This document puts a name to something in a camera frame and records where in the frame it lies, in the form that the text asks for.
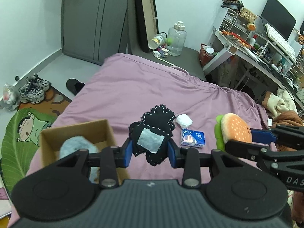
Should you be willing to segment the white desk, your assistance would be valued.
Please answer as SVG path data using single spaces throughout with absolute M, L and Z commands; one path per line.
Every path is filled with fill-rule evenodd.
M 238 56 L 250 65 L 257 68 L 260 72 L 266 75 L 280 88 L 288 91 L 291 94 L 291 97 L 296 102 L 296 104 L 303 108 L 303 102 L 297 97 L 295 91 L 288 85 L 287 81 L 273 68 L 268 66 L 265 62 L 263 62 L 251 51 L 249 51 L 246 47 L 244 48 L 236 45 L 232 40 L 224 36 L 221 31 L 216 30 L 214 32 L 214 36 L 221 42 L 221 44 L 223 45 L 223 49 L 203 67 L 203 72 L 205 75 L 208 75 L 214 69 L 219 67 L 231 56 Z

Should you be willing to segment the white soft wad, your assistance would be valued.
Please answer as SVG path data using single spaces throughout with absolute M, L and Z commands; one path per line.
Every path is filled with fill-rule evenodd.
M 180 114 L 176 117 L 176 123 L 178 123 L 181 128 L 186 129 L 192 125 L 193 121 L 187 114 Z

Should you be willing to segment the blue tissue pack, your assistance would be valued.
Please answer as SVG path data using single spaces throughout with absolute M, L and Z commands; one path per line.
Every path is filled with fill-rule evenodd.
M 182 129 L 180 135 L 180 144 L 195 148 L 203 148 L 206 144 L 205 134 L 202 131 Z

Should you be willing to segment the black monitor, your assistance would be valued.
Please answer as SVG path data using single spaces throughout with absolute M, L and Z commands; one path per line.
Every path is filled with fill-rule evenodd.
M 267 21 L 285 40 L 289 39 L 296 19 L 278 0 L 267 0 L 261 17 Z

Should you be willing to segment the hamburger plush toy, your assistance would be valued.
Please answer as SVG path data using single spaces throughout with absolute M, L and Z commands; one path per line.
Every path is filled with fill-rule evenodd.
M 249 125 L 234 113 L 227 113 L 216 117 L 214 135 L 216 138 L 216 148 L 221 151 L 225 151 L 225 144 L 231 140 L 246 143 L 252 142 Z

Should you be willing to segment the black stitched cloth patch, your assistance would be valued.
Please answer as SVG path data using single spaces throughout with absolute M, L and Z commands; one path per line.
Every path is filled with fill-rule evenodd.
M 155 105 L 144 113 L 140 121 L 129 126 L 133 155 L 144 153 L 152 166 L 161 164 L 167 158 L 167 143 L 173 136 L 176 116 L 164 104 Z

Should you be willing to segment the grey sneaker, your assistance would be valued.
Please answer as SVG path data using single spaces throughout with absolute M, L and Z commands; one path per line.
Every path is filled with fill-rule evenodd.
M 48 91 L 51 87 L 51 83 L 48 80 L 40 78 L 38 74 L 33 74 L 32 76 L 27 77 L 26 82 L 29 86 L 42 91 Z
M 34 86 L 33 84 L 25 84 L 19 88 L 21 103 L 39 104 L 45 98 L 45 91 Z

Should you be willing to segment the red snack bucket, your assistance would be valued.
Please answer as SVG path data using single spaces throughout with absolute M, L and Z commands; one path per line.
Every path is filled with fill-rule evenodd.
M 202 67 L 204 67 L 209 61 L 211 61 L 214 57 L 214 49 L 210 46 L 207 46 L 201 43 L 201 48 L 199 51 L 199 60 Z

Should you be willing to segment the black slipper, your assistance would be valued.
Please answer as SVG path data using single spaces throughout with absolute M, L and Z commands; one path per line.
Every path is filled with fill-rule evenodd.
M 84 83 L 74 78 L 68 79 L 66 81 L 66 88 L 75 96 L 81 91 L 84 86 Z

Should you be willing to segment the grey door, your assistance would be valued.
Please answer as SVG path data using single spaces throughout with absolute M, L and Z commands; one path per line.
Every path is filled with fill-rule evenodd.
M 127 49 L 127 0 L 62 0 L 62 52 L 98 65 Z

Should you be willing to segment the white keyboard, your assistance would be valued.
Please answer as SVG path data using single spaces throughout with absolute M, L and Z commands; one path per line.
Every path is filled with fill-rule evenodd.
M 265 25 L 267 36 L 272 40 L 291 60 L 296 63 L 296 55 L 293 47 L 276 31 L 269 23 Z

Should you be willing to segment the white drawer organizer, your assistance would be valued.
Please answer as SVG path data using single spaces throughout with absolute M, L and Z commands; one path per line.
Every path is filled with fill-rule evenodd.
M 249 35 L 248 24 L 249 22 L 237 12 L 226 7 L 220 7 L 214 20 L 213 28 Z

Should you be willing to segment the long black cardboard box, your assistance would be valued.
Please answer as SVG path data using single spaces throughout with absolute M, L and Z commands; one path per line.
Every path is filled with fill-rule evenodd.
M 159 33 L 155 0 L 135 0 L 137 37 L 143 52 L 149 53 L 149 41 Z

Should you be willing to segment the beige blanket pile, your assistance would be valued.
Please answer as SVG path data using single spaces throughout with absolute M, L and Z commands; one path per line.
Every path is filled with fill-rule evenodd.
M 295 102 L 287 91 L 278 88 L 276 95 L 266 91 L 262 105 L 272 118 L 271 128 L 276 125 L 303 127 L 303 120 L 299 117 Z

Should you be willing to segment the pink cartoon cushion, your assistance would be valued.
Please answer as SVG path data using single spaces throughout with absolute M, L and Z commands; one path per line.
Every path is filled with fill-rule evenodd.
M 10 215 L 12 212 L 11 202 L 4 186 L 2 178 L 0 179 L 0 217 Z

